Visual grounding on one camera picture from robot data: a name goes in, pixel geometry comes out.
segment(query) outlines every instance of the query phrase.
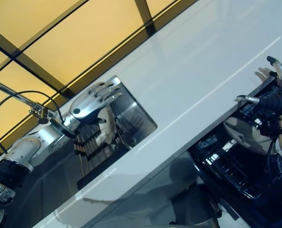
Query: dish rack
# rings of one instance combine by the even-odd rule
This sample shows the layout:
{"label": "dish rack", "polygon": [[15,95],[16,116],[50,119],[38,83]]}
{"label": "dish rack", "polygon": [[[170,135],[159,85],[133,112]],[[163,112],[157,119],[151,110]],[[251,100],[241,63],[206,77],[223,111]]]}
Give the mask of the dish rack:
{"label": "dish rack", "polygon": [[[257,96],[262,97],[277,92],[275,83],[268,85]],[[274,137],[278,119],[271,110],[245,104],[232,117],[244,120],[257,129],[263,129],[265,135]],[[217,177],[232,184],[240,193],[250,199],[259,198],[273,184],[282,178],[282,157],[271,156],[272,178],[267,171],[267,157],[253,153],[232,139],[218,125],[190,149],[195,163],[201,163]]]}

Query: open dishwasher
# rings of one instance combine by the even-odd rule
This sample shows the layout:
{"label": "open dishwasher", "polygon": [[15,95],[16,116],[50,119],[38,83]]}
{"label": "open dishwasher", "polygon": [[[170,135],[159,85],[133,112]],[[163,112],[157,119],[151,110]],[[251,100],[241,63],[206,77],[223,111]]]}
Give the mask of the open dishwasher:
{"label": "open dishwasher", "polygon": [[[276,84],[274,80],[257,96],[275,93]],[[243,134],[233,132],[233,121],[237,126],[244,124],[240,126]],[[237,213],[254,228],[282,228],[282,157],[272,154],[267,162],[263,148],[271,139],[266,137],[257,144],[253,139],[260,128],[277,129],[277,124],[273,111],[244,104],[189,150],[200,176],[221,203],[230,206],[233,217]],[[275,131],[267,133],[272,138]]]}

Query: sink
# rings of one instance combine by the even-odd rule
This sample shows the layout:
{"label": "sink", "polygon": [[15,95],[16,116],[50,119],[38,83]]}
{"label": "sink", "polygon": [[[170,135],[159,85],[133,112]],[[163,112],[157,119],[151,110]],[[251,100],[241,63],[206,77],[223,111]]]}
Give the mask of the sink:
{"label": "sink", "polygon": [[[82,156],[77,153],[74,146],[77,140],[74,139],[50,155],[26,176],[13,202],[5,208],[7,228],[36,225],[157,128],[117,76],[109,81],[119,86],[116,93],[123,93],[110,104],[117,125],[111,144],[98,147],[89,156]],[[98,124],[83,128],[90,137],[95,137],[93,132],[99,131]]]}

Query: kitchen counter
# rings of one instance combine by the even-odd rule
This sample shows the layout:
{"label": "kitchen counter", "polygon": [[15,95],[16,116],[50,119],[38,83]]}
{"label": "kitchen counter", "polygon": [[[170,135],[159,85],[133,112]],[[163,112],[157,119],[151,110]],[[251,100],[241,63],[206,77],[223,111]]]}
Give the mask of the kitchen counter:
{"label": "kitchen counter", "polygon": [[35,227],[100,221],[258,89],[268,55],[282,62],[282,1],[197,1],[97,80],[117,75],[157,129]]}

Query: black cable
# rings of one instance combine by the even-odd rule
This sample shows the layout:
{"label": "black cable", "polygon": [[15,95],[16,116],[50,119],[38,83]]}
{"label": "black cable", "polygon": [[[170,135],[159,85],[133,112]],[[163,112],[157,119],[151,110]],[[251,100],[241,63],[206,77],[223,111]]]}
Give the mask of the black cable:
{"label": "black cable", "polygon": [[[63,118],[62,118],[62,116],[61,116],[61,112],[60,112],[60,110],[59,110],[59,107],[58,107],[57,103],[56,103],[50,96],[48,96],[48,95],[46,95],[45,93],[40,92],[40,91],[26,90],[26,91],[16,92],[16,93],[11,94],[11,95],[7,96],[6,98],[4,98],[4,99],[0,102],[0,106],[1,106],[3,103],[5,103],[7,100],[9,100],[10,98],[12,98],[12,97],[14,97],[14,96],[16,96],[16,95],[25,94],[25,93],[38,93],[38,94],[42,94],[42,95],[46,96],[49,100],[51,100],[51,101],[53,102],[54,106],[56,107],[56,109],[57,109],[57,111],[58,111],[59,118],[60,118],[61,122],[64,123],[64,120],[63,120]],[[0,148],[3,150],[4,153],[8,153],[7,150],[1,145],[1,143],[0,143]]]}
{"label": "black cable", "polygon": [[270,166],[271,152],[272,152],[273,144],[276,142],[276,140],[277,140],[277,138],[272,139],[270,146],[269,146],[269,149],[268,149],[268,153],[267,153],[267,169],[268,169],[268,173],[269,173],[269,176],[270,176],[272,182],[273,182],[273,178],[272,178],[271,166]]}

